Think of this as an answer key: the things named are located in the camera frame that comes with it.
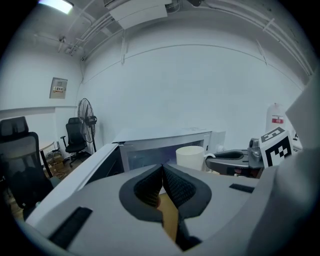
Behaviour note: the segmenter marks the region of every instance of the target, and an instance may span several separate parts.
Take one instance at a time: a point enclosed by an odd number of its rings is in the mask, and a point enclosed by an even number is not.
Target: floor
[[[84,162],[89,156],[88,155],[84,155],[81,160]],[[82,164],[82,161],[80,159],[77,159],[76,161],[74,161],[72,163],[72,167],[69,166],[69,162],[70,160],[67,160],[65,163],[64,163],[64,167],[62,169],[60,169],[59,171],[56,171],[56,172],[53,172],[53,176],[56,176],[58,177],[61,181],[63,179],[65,179],[74,169],[76,169],[79,165]],[[23,209],[20,208],[18,206],[18,204],[16,203],[16,200],[15,198],[13,197],[10,189],[5,189],[4,192],[3,192],[3,197],[6,201],[6,203],[8,204],[10,210],[11,210],[11,213],[12,215],[16,218],[16,219],[19,219],[19,220],[23,220]]]

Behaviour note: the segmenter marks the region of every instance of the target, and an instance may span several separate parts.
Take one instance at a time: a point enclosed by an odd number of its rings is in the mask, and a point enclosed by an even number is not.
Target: black office chair
[[[0,121],[0,168],[24,219],[60,182],[46,177],[38,135],[29,132],[24,116]]]
[[[81,122],[78,117],[69,118],[68,123],[65,125],[66,132],[68,133],[68,146],[66,145],[65,137],[60,137],[63,139],[63,143],[65,146],[65,152],[75,153],[75,157],[70,162],[70,167],[72,167],[72,163],[77,159],[81,160],[81,150],[84,150],[87,146],[86,141],[84,140],[81,134]]]

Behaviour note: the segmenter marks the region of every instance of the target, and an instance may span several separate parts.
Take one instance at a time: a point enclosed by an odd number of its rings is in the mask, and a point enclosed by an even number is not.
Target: ceiling
[[[74,6],[68,15],[38,4],[17,34],[24,40],[39,41],[52,46],[60,53],[79,56],[84,60],[109,38],[123,30],[105,7],[104,0],[69,1]],[[131,1],[132,3],[143,2],[143,0]],[[148,1],[168,2],[170,0]],[[312,75],[316,68],[317,59],[304,31],[290,13],[275,1],[205,0],[196,8],[187,0],[173,0],[171,6],[173,7],[169,8],[166,5],[169,18],[174,17],[177,12],[197,11],[201,17],[201,12],[215,10],[245,19],[264,29],[263,31],[278,41],[296,59],[308,76]]]

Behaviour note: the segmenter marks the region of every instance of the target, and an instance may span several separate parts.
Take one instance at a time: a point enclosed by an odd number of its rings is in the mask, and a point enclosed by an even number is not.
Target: wall sign
[[[54,77],[51,83],[50,99],[64,99],[67,91],[67,79]]]

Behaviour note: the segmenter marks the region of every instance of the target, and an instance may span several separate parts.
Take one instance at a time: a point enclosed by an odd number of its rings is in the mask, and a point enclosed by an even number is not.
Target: ceiling light
[[[74,6],[72,3],[64,0],[40,0],[39,4],[56,8],[65,14],[68,14]]]

